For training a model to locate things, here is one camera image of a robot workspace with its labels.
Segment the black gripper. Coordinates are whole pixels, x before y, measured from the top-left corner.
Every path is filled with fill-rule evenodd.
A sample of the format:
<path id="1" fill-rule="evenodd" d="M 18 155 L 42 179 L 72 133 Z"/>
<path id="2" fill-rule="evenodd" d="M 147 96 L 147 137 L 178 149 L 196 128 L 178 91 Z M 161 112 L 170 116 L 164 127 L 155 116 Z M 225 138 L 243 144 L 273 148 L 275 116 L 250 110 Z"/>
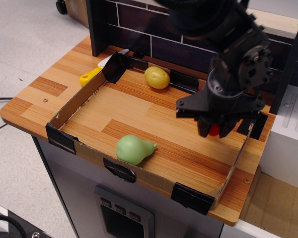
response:
<path id="1" fill-rule="evenodd" d="M 260 93 L 248 90 L 267 83 L 272 75 L 271 52 L 258 45 L 249 49 L 229 68 L 220 56 L 214 57 L 206 85 L 200 92 L 177 100 L 176 116 L 198 120 L 198 133 L 207 137 L 212 124 L 220 123 L 219 138 L 224 138 L 242 118 L 255 118 L 265 107 Z"/>

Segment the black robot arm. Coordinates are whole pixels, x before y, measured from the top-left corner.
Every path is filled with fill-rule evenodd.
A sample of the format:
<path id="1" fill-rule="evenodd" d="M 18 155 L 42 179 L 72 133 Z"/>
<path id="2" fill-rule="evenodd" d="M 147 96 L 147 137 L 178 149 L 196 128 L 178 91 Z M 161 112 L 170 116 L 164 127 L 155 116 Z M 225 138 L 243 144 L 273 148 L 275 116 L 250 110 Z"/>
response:
<path id="1" fill-rule="evenodd" d="M 202 137 L 226 137 L 241 119 L 257 119 L 265 104 L 250 89 L 272 76 L 269 40 L 246 0 L 162 0 L 172 25 L 184 37 L 203 40 L 217 50 L 206 85 L 179 99 L 176 115 L 193 118 Z"/>

